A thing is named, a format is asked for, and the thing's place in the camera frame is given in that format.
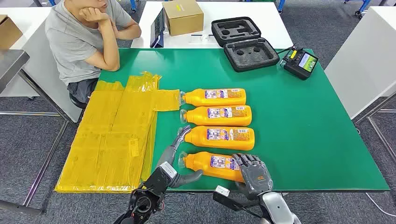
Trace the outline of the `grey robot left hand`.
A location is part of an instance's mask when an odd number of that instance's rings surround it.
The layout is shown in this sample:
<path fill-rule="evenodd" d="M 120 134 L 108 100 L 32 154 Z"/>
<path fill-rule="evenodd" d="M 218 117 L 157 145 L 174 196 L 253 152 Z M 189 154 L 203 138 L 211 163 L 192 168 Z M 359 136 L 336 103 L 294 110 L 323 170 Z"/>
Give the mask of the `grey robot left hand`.
<path fill-rule="evenodd" d="M 190 131 L 191 131 L 190 125 L 187 125 L 183 128 L 179 128 L 176 138 L 174 139 L 171 145 L 167 146 L 164 149 L 157 163 L 157 167 L 160 167 L 165 162 L 168 163 L 167 165 L 165 165 L 165 171 L 170 172 L 171 182 L 169 184 L 169 187 L 173 189 L 176 189 L 180 186 L 192 182 L 196 182 L 203 175 L 202 170 L 197 170 L 194 173 L 188 175 L 180 175 L 173 168 L 173 162 L 175 160 L 177 149 L 180 146 L 180 144 L 184 142 L 184 138 L 186 134 L 188 134 Z"/>

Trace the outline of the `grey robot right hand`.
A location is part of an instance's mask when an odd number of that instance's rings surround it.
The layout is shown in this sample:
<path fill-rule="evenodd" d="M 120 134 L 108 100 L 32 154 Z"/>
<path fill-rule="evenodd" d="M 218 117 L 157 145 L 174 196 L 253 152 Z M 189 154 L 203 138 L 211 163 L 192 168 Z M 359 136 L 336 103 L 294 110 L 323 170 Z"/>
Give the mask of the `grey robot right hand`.
<path fill-rule="evenodd" d="M 235 185 L 248 200 L 256 200 L 259 195 L 272 191 L 271 175 L 258 156 L 238 153 L 233 154 L 232 158 L 239 165 L 243 179 L 243 182 L 235 182 Z"/>

